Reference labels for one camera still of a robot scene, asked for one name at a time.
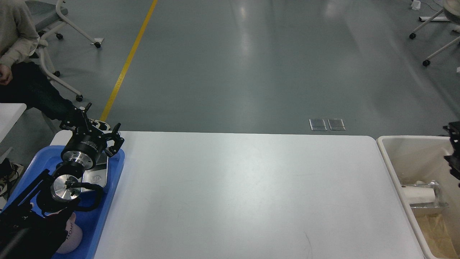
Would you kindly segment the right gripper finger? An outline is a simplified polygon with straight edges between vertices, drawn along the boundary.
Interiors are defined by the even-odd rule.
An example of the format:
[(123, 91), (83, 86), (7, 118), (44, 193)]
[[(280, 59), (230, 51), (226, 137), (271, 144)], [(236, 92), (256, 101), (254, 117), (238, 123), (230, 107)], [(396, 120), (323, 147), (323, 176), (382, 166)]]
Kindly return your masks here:
[(450, 174), (456, 179), (460, 180), (460, 157), (458, 155), (444, 156), (450, 166)]
[(460, 122), (450, 122), (447, 125), (442, 127), (445, 131), (447, 131), (450, 137), (450, 143), (452, 146), (459, 146), (460, 140)]

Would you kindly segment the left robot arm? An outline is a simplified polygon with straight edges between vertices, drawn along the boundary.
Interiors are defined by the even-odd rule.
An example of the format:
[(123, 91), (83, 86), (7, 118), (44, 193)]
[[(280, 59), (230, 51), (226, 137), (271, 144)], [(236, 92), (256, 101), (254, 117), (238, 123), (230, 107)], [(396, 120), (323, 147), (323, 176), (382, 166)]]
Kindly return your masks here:
[(50, 259), (64, 243), (67, 221), (75, 212), (87, 213), (106, 205), (104, 188), (83, 181), (101, 154), (115, 156), (124, 143), (120, 123), (105, 133), (91, 124), (92, 103), (76, 108), (60, 128), (72, 132), (56, 169), (43, 171), (1, 211), (2, 259)]

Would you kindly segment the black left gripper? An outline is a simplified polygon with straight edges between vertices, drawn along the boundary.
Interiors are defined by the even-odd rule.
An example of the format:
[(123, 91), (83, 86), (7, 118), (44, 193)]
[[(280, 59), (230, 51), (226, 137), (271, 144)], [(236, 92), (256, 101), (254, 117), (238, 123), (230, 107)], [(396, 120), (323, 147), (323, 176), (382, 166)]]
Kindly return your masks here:
[(116, 155), (125, 141), (119, 132), (121, 123), (117, 123), (109, 133), (94, 129), (87, 116), (91, 106), (92, 103), (89, 102), (83, 108), (74, 108), (59, 125), (60, 129), (72, 132), (61, 152), (61, 159), (79, 163), (85, 170), (96, 165), (102, 151), (109, 158)]

